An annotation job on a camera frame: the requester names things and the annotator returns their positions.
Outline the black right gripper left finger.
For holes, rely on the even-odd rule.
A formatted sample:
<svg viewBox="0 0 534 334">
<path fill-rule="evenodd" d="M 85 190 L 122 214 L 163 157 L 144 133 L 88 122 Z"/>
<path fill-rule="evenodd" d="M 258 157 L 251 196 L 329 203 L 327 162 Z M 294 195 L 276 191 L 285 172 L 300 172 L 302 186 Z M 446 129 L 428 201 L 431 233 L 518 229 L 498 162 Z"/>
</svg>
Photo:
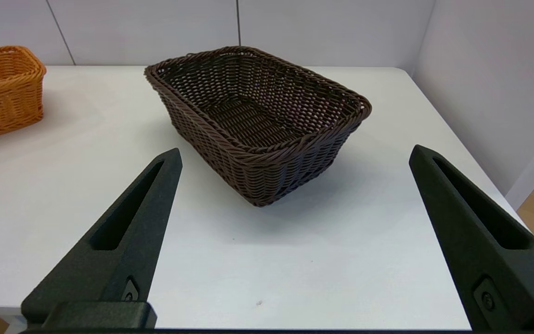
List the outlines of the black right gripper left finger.
<svg viewBox="0 0 534 334">
<path fill-rule="evenodd" d="M 182 167 L 177 148 L 155 157 L 28 294 L 22 315 L 43 323 L 62 302 L 145 302 Z"/>
</svg>

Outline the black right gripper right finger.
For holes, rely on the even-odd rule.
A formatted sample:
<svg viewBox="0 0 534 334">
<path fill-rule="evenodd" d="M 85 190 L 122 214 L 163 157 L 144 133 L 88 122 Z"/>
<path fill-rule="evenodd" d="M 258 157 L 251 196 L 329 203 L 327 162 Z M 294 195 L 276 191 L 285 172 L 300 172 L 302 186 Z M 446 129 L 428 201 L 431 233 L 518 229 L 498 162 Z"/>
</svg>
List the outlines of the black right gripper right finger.
<svg viewBox="0 0 534 334">
<path fill-rule="evenodd" d="M 534 331 L 534 235 L 441 154 L 409 167 L 474 331 Z"/>
</svg>

